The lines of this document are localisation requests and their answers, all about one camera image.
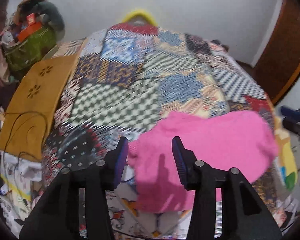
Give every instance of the mustard yellow cloth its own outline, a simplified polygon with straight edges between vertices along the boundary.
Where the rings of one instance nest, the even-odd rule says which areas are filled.
[[[42,60],[32,66],[6,111],[0,150],[6,147],[6,152],[12,155],[26,152],[20,157],[34,162],[41,160],[42,142],[50,132],[61,92],[76,62],[77,55],[71,55]]]

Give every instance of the red box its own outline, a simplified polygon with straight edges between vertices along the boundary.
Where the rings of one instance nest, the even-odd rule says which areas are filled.
[[[35,24],[35,14],[34,13],[27,16],[27,22],[28,22],[29,26]]]
[[[18,39],[20,42],[23,42],[29,35],[36,32],[42,27],[41,22],[34,23],[32,25],[29,25],[27,28],[22,30],[18,36]]]

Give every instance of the bedspread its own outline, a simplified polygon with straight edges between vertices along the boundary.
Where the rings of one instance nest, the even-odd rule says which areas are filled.
[[[274,175],[288,189],[295,185],[297,171],[288,133],[267,94],[222,46],[153,26],[119,24],[93,33],[77,53],[76,69],[61,95],[55,129],[43,152],[46,186],[62,167],[81,169],[102,159],[121,136],[137,139],[170,111],[210,118],[241,110],[257,111],[280,147],[273,165],[253,183],[268,209],[276,208]],[[77,127],[86,129],[86,141],[94,143],[87,150],[85,141],[79,145],[73,140],[67,145],[68,156],[58,155],[59,145],[74,136],[71,131]],[[186,238],[191,211],[150,214],[135,209],[137,192],[129,166],[121,184],[106,197],[116,239]],[[80,198],[80,232],[85,236],[84,191]],[[218,202],[215,237],[221,234],[221,207]]]

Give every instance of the colorful blanket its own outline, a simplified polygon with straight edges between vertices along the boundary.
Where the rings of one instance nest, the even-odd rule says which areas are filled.
[[[68,50],[58,56],[72,53]],[[43,152],[46,186],[62,167],[86,167],[113,149],[120,136],[133,141],[170,111],[210,118],[246,109],[257,111],[266,120],[280,146],[274,165],[253,187],[275,212],[273,176],[290,190],[295,185],[297,170],[290,138],[267,94],[222,46],[153,26],[118,24],[93,33],[77,53],[76,70],[61,95],[55,129]],[[58,155],[59,145],[78,128],[87,130],[88,137],[84,142],[74,138],[67,145],[67,156]],[[85,142],[94,143],[87,148]],[[149,214],[136,210],[133,169],[126,166],[124,174],[118,188],[106,194],[116,239],[185,239],[191,211]],[[218,202],[215,237],[221,234],[221,206]],[[84,236],[84,203],[79,211]]]

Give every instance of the pink cloth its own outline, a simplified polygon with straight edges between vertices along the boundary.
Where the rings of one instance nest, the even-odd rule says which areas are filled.
[[[180,136],[197,159],[221,170],[237,167],[251,183],[278,153],[270,128],[255,111],[210,119],[170,112],[168,118],[129,143],[128,163],[134,168],[138,192],[136,209],[152,213],[192,209],[194,191],[186,191],[180,183],[171,148],[174,136]]]

